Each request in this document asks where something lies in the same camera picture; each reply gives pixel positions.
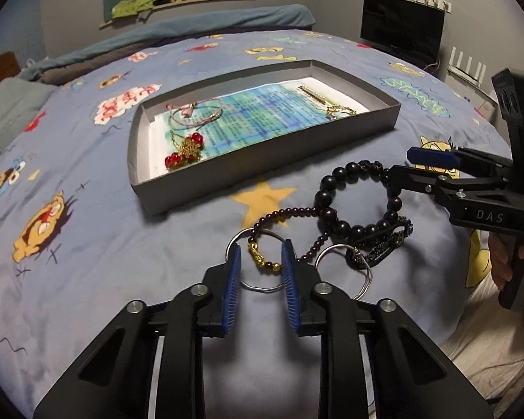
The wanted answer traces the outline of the printed paper sheet liner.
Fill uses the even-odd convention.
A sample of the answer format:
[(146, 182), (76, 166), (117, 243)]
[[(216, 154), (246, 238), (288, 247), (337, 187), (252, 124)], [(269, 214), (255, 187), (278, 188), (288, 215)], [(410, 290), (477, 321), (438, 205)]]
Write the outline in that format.
[[(324, 96), (330, 105), (313, 100), (298, 89), (300, 85)], [(168, 103), (150, 125), (150, 157), (160, 163), (162, 170), (175, 171), (165, 168), (165, 157), (174, 150), (171, 132), (183, 136), (199, 132), (204, 139), (204, 161), (368, 111), (369, 107), (358, 98), (311, 77), (267, 83), (186, 104)]]

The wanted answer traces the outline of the silver wire bangle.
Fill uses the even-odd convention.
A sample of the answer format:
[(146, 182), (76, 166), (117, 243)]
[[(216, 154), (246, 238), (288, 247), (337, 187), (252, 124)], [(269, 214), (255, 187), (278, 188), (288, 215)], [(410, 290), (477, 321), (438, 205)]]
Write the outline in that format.
[[(264, 257), (264, 255), (262, 255), (262, 253), (259, 250), (257, 240), (254, 237), (254, 227), (247, 227), (245, 229), (242, 229), (231, 238), (225, 250), (225, 259), (229, 258), (232, 246), (235, 243), (237, 243), (240, 239), (244, 239), (244, 238), (248, 239), (248, 252), (250, 254), (250, 257), (254, 261), (254, 265), (258, 269), (262, 269), (262, 270), (270, 269), (272, 272), (277, 272), (277, 273), (281, 272), (282, 268), (281, 268), (280, 263), (270, 262), (270, 268), (267, 267), (268, 260)], [(261, 293), (261, 294), (273, 294), (285, 288), (285, 284), (283, 282), (280, 282), (279, 284), (273, 287), (258, 287), (258, 286), (250, 285), (247, 282), (245, 282), (244, 280), (241, 280), (240, 284), (243, 288), (247, 289), (247, 291), (252, 291), (252, 292)]]
[[(345, 261), (346, 255), (355, 256), (355, 268), (351, 268)], [(362, 300), (369, 291), (373, 282), (373, 271), (363, 253), (355, 246), (347, 243), (333, 243), (323, 248), (317, 255), (314, 266), (317, 270), (325, 264), (328, 269), (334, 268), (335, 273), (331, 276), (332, 280), (342, 280), (349, 287), (354, 283), (349, 282), (349, 278), (354, 275), (359, 276), (359, 290), (352, 299), (355, 301)]]

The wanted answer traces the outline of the wooden window sill shelf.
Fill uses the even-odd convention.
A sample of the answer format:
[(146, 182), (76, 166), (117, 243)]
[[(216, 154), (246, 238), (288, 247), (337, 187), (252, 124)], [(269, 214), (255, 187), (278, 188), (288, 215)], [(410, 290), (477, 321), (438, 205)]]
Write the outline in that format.
[(137, 12), (134, 17), (137, 20), (147, 20), (153, 12), (160, 12), (161, 10), (179, 9), (184, 7), (191, 7), (197, 5), (205, 5), (219, 2), (234, 2), (234, 1), (254, 1), (254, 0), (184, 0), (175, 3), (167, 3), (163, 5), (153, 6), (152, 9), (145, 9)]

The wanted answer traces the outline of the white wifi router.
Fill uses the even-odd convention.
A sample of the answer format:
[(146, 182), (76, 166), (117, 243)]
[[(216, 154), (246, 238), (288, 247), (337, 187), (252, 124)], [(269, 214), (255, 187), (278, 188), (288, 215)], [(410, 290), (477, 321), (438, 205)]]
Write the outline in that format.
[(487, 73), (487, 65), (481, 61), (467, 56), (462, 50), (453, 46), (451, 48), (447, 71), (465, 82), (480, 87)]

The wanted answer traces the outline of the teal blue blanket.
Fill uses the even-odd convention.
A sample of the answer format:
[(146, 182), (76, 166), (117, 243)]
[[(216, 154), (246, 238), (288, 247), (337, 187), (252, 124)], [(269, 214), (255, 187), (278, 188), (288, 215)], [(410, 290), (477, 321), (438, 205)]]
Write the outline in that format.
[(87, 70), (93, 71), (154, 45), (227, 32), (310, 29), (314, 24), (313, 14), (301, 4), (178, 16), (145, 24), (60, 57), (40, 61), (22, 70), (20, 78), (46, 84), (63, 84), (75, 78), (75, 73), (70, 70), (84, 63), (89, 63)]

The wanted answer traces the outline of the grey-blue pillow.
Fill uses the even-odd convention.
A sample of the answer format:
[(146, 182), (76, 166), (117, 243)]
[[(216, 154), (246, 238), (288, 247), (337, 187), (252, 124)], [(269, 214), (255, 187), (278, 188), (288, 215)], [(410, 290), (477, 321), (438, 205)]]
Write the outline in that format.
[(7, 78), (0, 82), (0, 156), (37, 116), (56, 86)]

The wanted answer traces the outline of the green cloth on sill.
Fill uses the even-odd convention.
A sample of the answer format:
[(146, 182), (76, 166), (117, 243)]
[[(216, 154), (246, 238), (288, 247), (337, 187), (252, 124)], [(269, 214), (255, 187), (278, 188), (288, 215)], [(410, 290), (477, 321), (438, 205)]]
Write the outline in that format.
[(145, 10), (153, 9), (154, 3), (159, 0), (121, 0), (115, 4), (110, 12), (110, 19), (116, 20), (138, 15)]

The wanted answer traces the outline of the white wall outlet strip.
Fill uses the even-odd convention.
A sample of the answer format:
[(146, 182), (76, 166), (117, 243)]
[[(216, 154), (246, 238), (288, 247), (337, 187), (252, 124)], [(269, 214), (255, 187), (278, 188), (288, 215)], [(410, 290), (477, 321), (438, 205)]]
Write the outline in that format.
[(413, 1), (421, 5), (443, 10), (443, 12), (451, 13), (452, 11), (452, 5), (447, 0), (413, 0)]

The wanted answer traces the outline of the black flat-screen television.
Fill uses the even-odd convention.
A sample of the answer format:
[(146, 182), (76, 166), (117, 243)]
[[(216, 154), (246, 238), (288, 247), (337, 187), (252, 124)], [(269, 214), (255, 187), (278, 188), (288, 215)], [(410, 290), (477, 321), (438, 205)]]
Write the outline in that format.
[(363, 0), (359, 36), (428, 66), (438, 62), (444, 24), (442, 9), (409, 0)]

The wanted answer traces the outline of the grey cardboard box tray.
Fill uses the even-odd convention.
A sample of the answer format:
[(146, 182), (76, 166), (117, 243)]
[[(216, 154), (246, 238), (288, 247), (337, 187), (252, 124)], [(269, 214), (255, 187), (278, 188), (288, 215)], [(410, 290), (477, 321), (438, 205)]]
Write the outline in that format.
[(401, 105), (316, 60), (265, 64), (139, 105), (129, 183), (151, 215), (395, 127)]

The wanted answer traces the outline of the Sesame Street blue bedsheet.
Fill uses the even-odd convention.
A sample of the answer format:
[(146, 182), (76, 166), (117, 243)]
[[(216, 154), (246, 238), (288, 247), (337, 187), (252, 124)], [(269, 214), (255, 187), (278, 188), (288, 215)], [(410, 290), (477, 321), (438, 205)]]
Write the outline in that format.
[[(280, 207), (310, 206), (323, 176), (351, 161), (406, 160), (451, 144), (511, 157), (497, 130), (440, 80), (375, 49), (302, 30), (190, 39), (109, 64), (59, 87), (0, 157), (0, 386), (22, 417), (132, 299), (170, 300), (222, 261), (240, 229)], [(395, 129), (149, 216), (129, 183), (138, 103), (260, 65), (317, 60), (401, 103)], [(477, 280), (477, 236), (426, 196), (404, 192), (415, 231), (377, 266), (365, 300), (391, 297), (442, 343)], [(204, 346), (208, 418), (317, 418), (318, 338), (292, 332), (283, 291), (241, 291), (231, 336)]]

